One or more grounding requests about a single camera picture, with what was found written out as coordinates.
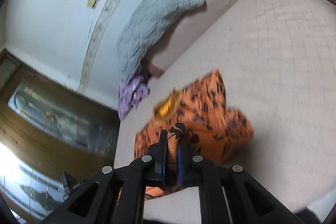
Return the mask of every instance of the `purple cloth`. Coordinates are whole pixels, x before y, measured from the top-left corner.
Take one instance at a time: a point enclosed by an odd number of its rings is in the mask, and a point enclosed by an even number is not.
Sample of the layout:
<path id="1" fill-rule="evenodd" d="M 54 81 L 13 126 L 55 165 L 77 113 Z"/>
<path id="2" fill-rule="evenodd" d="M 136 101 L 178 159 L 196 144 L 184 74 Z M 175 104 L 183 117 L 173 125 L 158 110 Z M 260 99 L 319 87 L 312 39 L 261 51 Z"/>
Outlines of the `purple cloth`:
<path id="1" fill-rule="evenodd" d="M 127 84 L 124 82 L 119 84 L 118 115 L 121 121 L 133 107 L 138 106 L 139 101 L 148 96 L 147 81 L 148 73 L 139 67 Z"/>

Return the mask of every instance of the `orange patterned fabric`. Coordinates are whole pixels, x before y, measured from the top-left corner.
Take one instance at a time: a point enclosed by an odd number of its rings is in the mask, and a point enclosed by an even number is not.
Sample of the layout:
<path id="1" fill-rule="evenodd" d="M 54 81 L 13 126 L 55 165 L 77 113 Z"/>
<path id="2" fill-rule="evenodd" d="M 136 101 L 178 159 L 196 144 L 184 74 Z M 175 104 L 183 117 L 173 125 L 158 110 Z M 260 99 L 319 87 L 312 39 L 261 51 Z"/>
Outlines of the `orange patterned fabric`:
<path id="1" fill-rule="evenodd" d="M 182 134 L 201 156 L 216 165 L 221 165 L 235 149 L 253 137 L 253 129 L 246 116 L 237 109 L 226 107 L 225 86 L 218 70 L 199 78 L 183 90 L 173 91 L 159 106 L 167 115 L 163 118 L 153 115 L 143 130 L 137 133 L 135 159 L 146 155 L 148 147 L 158 143 L 161 130 L 168 132 L 167 164 L 175 172 L 177 144 Z M 179 137 L 176 135 L 178 130 L 181 130 Z M 146 197 L 154 198 L 180 189 L 179 185 L 164 189 L 147 187 Z"/>

